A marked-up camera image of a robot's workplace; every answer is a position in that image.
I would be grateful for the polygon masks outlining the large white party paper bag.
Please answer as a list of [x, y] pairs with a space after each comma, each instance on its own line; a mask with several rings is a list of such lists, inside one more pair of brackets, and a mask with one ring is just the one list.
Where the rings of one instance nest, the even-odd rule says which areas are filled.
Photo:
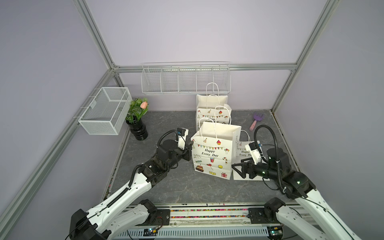
[[[247, 135], [248, 140], [239, 142], [239, 145], [237, 147], [237, 156], [236, 156], [235, 160], [232, 160], [232, 164], [239, 164], [241, 162], [241, 160], [245, 160], [247, 158], [251, 158], [251, 160], [253, 160], [251, 153], [249, 151], [247, 151], [247, 149], [246, 149], [246, 145], [251, 143], [250, 136], [249, 136], [248, 132], [245, 130], [241, 130], [241, 132], [244, 132]], [[262, 181], [263, 180], [262, 177], [260, 177], [260, 176], [256, 176], [255, 178], [250, 179], [250, 177], [248, 175], [243, 179], [241, 177], [241, 175], [239, 173], [237, 173], [235, 170], [233, 170], [232, 175], [233, 175], [233, 179], [235, 181]]]

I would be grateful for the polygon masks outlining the potted plant with pink flower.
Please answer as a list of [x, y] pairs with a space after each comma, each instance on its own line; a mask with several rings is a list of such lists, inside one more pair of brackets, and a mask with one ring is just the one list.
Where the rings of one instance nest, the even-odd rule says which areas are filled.
[[147, 98], [136, 98], [131, 101], [126, 116], [126, 123], [129, 126], [130, 132], [138, 141], [143, 141], [148, 137], [146, 125], [142, 121], [142, 117], [147, 113], [148, 107]]

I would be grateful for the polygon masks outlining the small white party paper bag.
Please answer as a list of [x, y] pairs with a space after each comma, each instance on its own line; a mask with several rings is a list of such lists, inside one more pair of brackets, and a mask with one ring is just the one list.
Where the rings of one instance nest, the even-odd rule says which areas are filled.
[[232, 124], [228, 105], [217, 106], [212, 117], [201, 116], [193, 141], [192, 158], [195, 171], [229, 180], [232, 161], [237, 157], [242, 128]]

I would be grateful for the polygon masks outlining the rear white party paper bag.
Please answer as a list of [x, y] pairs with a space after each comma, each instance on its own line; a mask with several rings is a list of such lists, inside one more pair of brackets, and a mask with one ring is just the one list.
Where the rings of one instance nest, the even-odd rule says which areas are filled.
[[206, 94], [197, 95], [196, 124], [199, 130], [199, 121], [207, 121], [207, 118], [220, 124], [231, 123], [232, 109], [228, 105], [228, 96], [221, 95], [219, 86], [214, 83], [206, 85]]

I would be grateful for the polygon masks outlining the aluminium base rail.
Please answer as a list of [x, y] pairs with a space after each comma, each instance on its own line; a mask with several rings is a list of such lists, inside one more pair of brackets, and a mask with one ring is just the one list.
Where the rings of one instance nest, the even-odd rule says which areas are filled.
[[235, 238], [265, 236], [284, 240], [283, 227], [305, 240], [325, 240], [326, 234], [308, 223], [293, 207], [277, 198], [261, 206], [157, 208], [149, 200], [104, 221], [112, 210], [103, 205], [94, 213], [78, 210], [71, 219], [70, 239], [129, 240], [172, 238]]

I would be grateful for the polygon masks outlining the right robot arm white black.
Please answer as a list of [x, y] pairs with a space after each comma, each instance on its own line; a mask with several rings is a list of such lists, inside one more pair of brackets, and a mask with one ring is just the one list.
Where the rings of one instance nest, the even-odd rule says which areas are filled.
[[304, 240], [358, 240], [347, 224], [328, 205], [315, 184], [302, 172], [292, 169], [288, 155], [278, 146], [277, 137], [271, 127], [260, 125], [254, 131], [254, 138], [260, 129], [267, 129], [274, 141], [273, 148], [262, 155], [257, 141], [246, 148], [251, 157], [233, 164], [232, 169], [243, 179], [261, 177], [272, 180], [278, 191], [302, 206], [319, 225], [314, 227], [293, 211], [284, 201], [274, 197], [264, 205], [264, 218], [268, 222], [279, 222], [294, 231]]

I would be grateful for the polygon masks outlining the pink purple toy rake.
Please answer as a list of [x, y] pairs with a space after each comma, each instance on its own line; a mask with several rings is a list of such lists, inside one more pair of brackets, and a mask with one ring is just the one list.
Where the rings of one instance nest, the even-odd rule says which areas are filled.
[[264, 114], [255, 113], [253, 115], [253, 119], [254, 119], [254, 121], [251, 124], [251, 126], [249, 127], [250, 131], [253, 131], [255, 129], [255, 126], [256, 126], [257, 122], [262, 121], [264, 119]]

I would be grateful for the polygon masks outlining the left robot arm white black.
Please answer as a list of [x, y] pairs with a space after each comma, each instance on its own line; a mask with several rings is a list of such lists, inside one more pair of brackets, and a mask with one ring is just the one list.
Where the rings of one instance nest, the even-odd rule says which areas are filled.
[[157, 208], [149, 200], [126, 208], [151, 190], [179, 165], [180, 160], [192, 159], [193, 142], [187, 141], [188, 129], [177, 128], [163, 134], [155, 154], [145, 163], [134, 167], [130, 180], [103, 202], [71, 217], [68, 240], [112, 240], [122, 232], [156, 219]]

